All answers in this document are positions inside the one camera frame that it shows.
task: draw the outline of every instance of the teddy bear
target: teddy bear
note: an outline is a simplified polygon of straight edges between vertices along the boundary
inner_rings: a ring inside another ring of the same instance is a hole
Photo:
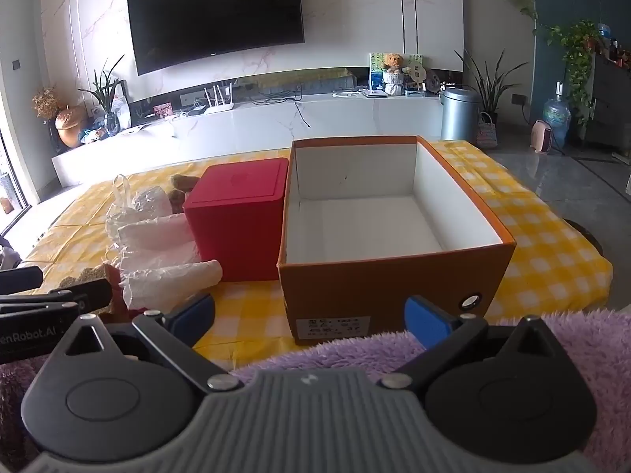
[[[403,68],[403,57],[398,53],[386,53],[381,68],[390,74],[400,74]]]
[[[181,174],[171,176],[173,190],[168,193],[168,200],[171,203],[173,213],[184,213],[182,205],[186,200],[187,194],[193,190],[198,181],[200,179],[197,176],[184,176]]]

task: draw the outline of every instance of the red box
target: red box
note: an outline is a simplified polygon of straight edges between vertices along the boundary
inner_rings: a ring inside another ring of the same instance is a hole
[[[288,161],[272,158],[206,169],[184,203],[202,261],[222,281],[273,281],[280,250]]]

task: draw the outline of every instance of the open shoebox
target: open shoebox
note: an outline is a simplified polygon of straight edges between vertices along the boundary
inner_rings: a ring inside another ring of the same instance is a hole
[[[421,137],[293,143],[278,269],[298,344],[404,330],[413,294],[483,316],[514,249]]]

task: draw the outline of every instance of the gray gripper base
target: gray gripper base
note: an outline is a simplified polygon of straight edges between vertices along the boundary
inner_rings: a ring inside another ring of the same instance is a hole
[[[160,414],[155,423],[160,424]],[[260,372],[207,396],[190,425],[149,455],[71,464],[42,454],[23,473],[594,473],[580,454],[535,466],[474,456],[443,438],[416,397],[353,369]]]

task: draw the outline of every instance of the potted plant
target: potted plant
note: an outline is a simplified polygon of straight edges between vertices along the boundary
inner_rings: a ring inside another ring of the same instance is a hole
[[[502,55],[500,55],[500,58],[495,65],[495,72],[493,73],[492,77],[488,71],[488,64],[486,62],[484,63],[485,75],[482,75],[480,69],[478,68],[478,65],[471,56],[471,53],[465,50],[465,56],[463,57],[462,55],[460,55],[460,53],[456,52],[456,55],[459,56],[460,60],[463,61],[466,69],[471,71],[471,74],[474,76],[476,84],[478,85],[478,92],[480,93],[480,97],[482,99],[481,110],[482,112],[486,112],[488,113],[488,115],[491,116],[491,121],[493,121],[493,124],[497,124],[497,107],[499,105],[500,97],[502,97],[502,94],[504,94],[510,88],[521,85],[505,84],[504,81],[506,80],[506,77],[513,71],[516,71],[517,69],[525,66],[528,63],[522,62],[512,69],[509,69],[504,73],[500,73],[500,66],[502,64],[502,59],[504,58],[505,51],[506,50],[502,51]]]
[[[548,46],[560,44],[566,50],[563,61],[566,63],[566,86],[572,114],[582,125],[589,119],[592,108],[591,95],[585,88],[592,70],[592,53],[602,46],[602,37],[594,22],[582,20],[562,28],[559,25],[543,25],[548,31]]]
[[[122,55],[121,58],[116,61],[108,73],[105,72],[104,67],[100,76],[97,78],[97,71],[94,71],[94,81],[92,82],[92,85],[95,87],[94,91],[89,89],[79,89],[81,92],[92,94],[92,96],[97,98],[99,105],[103,107],[103,111],[105,112],[103,127],[108,135],[116,135],[121,131],[121,123],[117,115],[112,112],[114,94],[116,93],[116,87],[121,83],[121,80],[119,78],[112,80],[112,71],[114,71],[123,56],[125,55]]]

